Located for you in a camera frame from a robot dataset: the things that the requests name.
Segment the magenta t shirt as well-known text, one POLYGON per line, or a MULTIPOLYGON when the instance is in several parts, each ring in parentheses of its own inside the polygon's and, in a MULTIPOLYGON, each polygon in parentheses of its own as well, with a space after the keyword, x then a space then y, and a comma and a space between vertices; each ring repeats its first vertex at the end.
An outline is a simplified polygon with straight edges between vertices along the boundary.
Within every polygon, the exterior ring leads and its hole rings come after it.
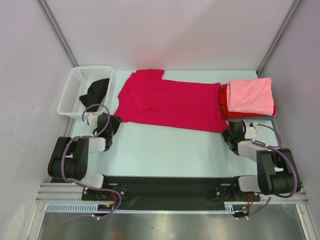
POLYGON ((132 73, 118 94, 122 122, 212 133, 228 128, 219 99, 220 83, 163 79, 164 70, 132 73))

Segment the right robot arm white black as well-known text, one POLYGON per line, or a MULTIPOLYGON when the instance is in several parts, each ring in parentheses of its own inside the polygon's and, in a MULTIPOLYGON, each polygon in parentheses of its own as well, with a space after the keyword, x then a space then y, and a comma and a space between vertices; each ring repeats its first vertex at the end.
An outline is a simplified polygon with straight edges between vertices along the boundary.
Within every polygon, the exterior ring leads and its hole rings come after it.
POLYGON ((281 148, 280 144, 269 145, 257 140, 257 127, 273 131, 277 140, 281 140, 273 127, 258 122, 229 121, 228 129, 222 131, 230 151, 256 163, 256 174, 237 176, 230 194, 237 201, 242 201, 249 192, 291 198, 302 188, 293 154, 290 149, 281 148))

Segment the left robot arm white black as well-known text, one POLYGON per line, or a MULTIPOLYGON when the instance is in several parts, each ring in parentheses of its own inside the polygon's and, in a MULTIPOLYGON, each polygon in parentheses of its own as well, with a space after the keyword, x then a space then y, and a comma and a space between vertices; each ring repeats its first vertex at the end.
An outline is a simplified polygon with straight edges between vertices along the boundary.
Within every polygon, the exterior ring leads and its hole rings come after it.
POLYGON ((52 178, 78 183, 93 188, 100 200, 110 196, 111 188, 104 184, 104 176, 88 167, 89 156, 108 151, 113 144, 122 120, 119 116, 102 113, 88 114, 85 124, 94 127, 89 136, 59 137, 53 149, 48 175, 52 178))

